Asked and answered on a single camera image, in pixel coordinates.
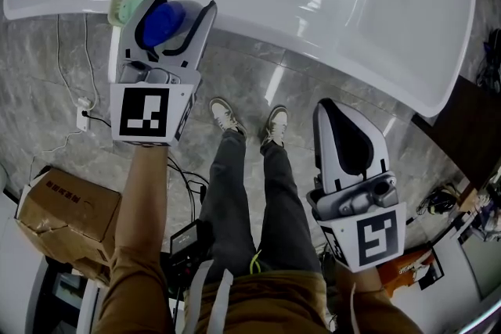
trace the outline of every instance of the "white sneaker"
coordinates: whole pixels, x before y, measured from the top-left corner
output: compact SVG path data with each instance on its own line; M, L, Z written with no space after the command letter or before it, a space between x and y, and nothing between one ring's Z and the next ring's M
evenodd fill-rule
M261 146L264 146L271 141L277 145L283 146L283 136L287 128L288 114L287 109L283 106L277 106L272 110L266 121L265 129L263 130L264 138Z
M214 119L218 122L223 131L234 130L242 134L247 139L247 130L237 121L232 107L221 98L213 98L209 104Z

